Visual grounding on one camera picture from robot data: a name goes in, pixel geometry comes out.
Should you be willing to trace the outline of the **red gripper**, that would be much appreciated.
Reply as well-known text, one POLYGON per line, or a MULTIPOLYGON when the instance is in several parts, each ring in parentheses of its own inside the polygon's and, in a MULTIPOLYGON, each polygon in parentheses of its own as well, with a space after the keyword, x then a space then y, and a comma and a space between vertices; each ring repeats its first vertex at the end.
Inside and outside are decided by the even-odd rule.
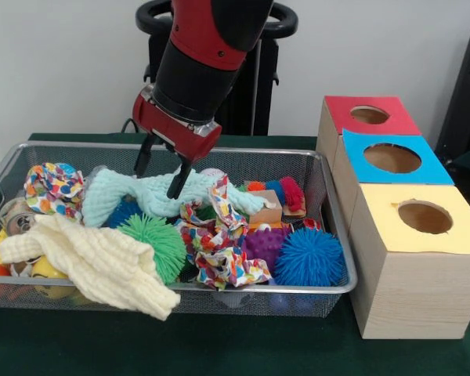
POLYGON ((142 177, 145 173, 157 136, 172 146, 178 155, 184 157, 167 192, 169 199, 178 199, 190 175, 191 162, 197 162, 208 155, 218 141, 222 127, 215 121, 194 125, 166 114, 154 102, 152 90, 143 88, 136 97, 132 110, 133 120, 142 130, 149 132, 139 149, 134 172, 137 177, 142 177))

